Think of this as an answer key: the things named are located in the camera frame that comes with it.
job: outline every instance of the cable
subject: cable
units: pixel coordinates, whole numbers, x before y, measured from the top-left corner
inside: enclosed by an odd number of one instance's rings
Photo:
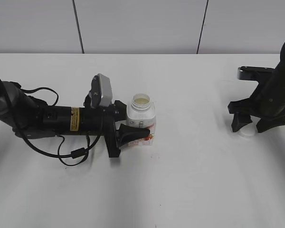
[[[35,92],[37,92],[37,91],[39,91],[39,90],[43,90],[43,89],[44,89],[44,90],[51,91],[51,92],[53,92],[54,94],[56,94],[56,96],[57,96],[56,101],[51,105],[51,106],[55,106],[55,105],[57,104],[57,102],[58,102],[59,95],[58,95],[58,93],[57,93],[55,90],[53,90],[53,89],[51,89],[51,88],[48,88],[48,87],[39,87],[39,88],[37,88],[37,89],[32,89],[32,90],[21,89],[21,91],[24,92],[24,93],[26,93],[26,94],[33,94],[33,93],[35,93]]]
[[[58,135],[58,137],[62,138],[62,142],[61,142],[60,145],[58,146],[58,150],[57,150],[58,159],[61,161],[61,163],[63,163],[63,164],[66,165],[66,166],[76,166],[76,165],[79,165],[79,164],[83,163],[85,160],[87,160],[87,158],[88,158],[88,156],[89,156],[89,150],[85,153],[85,156],[83,157],[83,159],[82,159],[80,162],[78,162],[78,163],[76,163],[76,164],[67,164],[67,163],[65,163],[65,162],[61,159],[61,155],[60,155],[60,147],[61,147],[61,145],[64,143],[65,137],[62,136],[62,135]],[[85,138],[86,138],[86,146],[87,146],[87,148],[89,148],[89,146],[90,146],[90,136],[87,134]]]
[[[12,104],[11,104],[11,101],[10,101],[10,97],[8,95],[8,92],[6,91],[6,88],[3,84],[3,82],[1,81],[0,79],[0,90],[2,91],[2,94],[4,96],[4,99],[6,101],[6,104],[8,106],[8,109],[10,110],[11,112],[11,115],[13,117],[13,121],[14,121],[14,124],[17,128],[17,131],[19,132],[19,134],[21,135],[22,139],[24,140],[24,142],[31,148],[33,149],[34,151],[38,152],[38,153],[41,153],[42,155],[45,155],[47,157],[51,157],[51,158],[58,158],[58,156],[56,154],[51,154],[51,153],[48,153],[48,152],[45,152],[39,148],[37,148],[36,146],[34,146],[26,137],[26,135],[23,133],[23,131],[21,130],[21,127],[18,123],[18,120],[16,118],[16,115],[14,113],[14,109],[12,107]],[[68,155],[62,155],[61,158],[70,158],[72,157],[71,154],[68,154]]]
[[[94,142],[90,146],[88,146],[88,148],[86,148],[86,151],[89,151],[90,149],[92,149],[96,145],[96,143],[98,142],[98,140],[99,140],[99,138],[101,136],[101,131],[102,131],[102,128],[103,128],[103,124],[104,124],[104,115],[102,114],[101,115],[101,121],[100,121],[100,129],[99,129],[98,135],[95,138]]]

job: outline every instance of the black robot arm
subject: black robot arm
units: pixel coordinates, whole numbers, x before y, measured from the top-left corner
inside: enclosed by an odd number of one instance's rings
[[[258,86],[249,98],[228,105],[229,113],[234,114],[232,131],[251,123],[251,115],[261,118],[256,125],[259,133],[285,125],[285,43],[275,69],[242,66],[238,78],[257,81]]]
[[[0,120],[11,126],[15,135],[23,138],[32,149],[46,156],[59,158],[56,154],[36,148],[29,139],[56,135],[97,135],[96,143],[103,135],[109,157],[119,157],[120,146],[150,134],[149,129],[124,124],[118,130],[115,128],[115,122],[126,119],[126,105],[121,101],[111,103],[110,79],[102,74],[93,77],[91,91],[81,108],[49,106],[45,101],[25,93],[29,91],[21,89],[20,84],[0,80]],[[90,149],[80,148],[61,157],[85,156]]]

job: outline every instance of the plastic bottle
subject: plastic bottle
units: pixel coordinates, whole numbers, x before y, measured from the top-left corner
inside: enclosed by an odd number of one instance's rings
[[[146,94],[136,94],[127,105],[127,125],[137,128],[149,128],[147,138],[135,140],[129,146],[152,145],[156,127],[156,111],[154,103]]]

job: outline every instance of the table surface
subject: table surface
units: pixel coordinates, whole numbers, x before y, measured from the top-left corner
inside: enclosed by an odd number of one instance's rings
[[[77,167],[32,151],[0,122],[0,227],[285,228],[285,126],[232,133],[230,101],[257,83],[239,66],[275,67],[279,55],[0,54],[0,77],[55,89],[81,106],[92,77],[111,79],[114,100],[155,102],[153,146],[109,159],[103,138]],[[48,103],[55,95],[36,93]],[[34,140],[56,153],[60,138]],[[85,145],[68,136],[65,153]]]

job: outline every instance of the gray wall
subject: gray wall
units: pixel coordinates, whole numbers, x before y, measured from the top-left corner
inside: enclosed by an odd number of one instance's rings
[[[75,0],[85,53],[195,54],[207,0]],[[285,0],[209,0],[199,53],[278,53]],[[0,53],[81,53],[72,0],[0,0]]]

